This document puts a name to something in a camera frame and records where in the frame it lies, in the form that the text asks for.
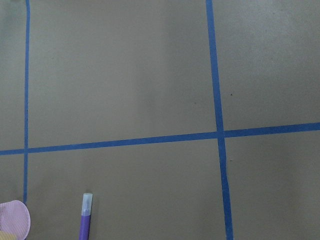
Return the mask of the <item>purple marker pen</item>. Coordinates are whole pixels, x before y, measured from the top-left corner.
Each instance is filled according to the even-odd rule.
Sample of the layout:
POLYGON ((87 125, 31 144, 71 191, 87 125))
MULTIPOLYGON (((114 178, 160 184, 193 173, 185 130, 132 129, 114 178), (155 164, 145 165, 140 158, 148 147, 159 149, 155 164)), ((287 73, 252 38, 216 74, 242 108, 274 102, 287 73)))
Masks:
POLYGON ((81 205, 79 240, 89 240, 93 194, 84 193, 81 205))

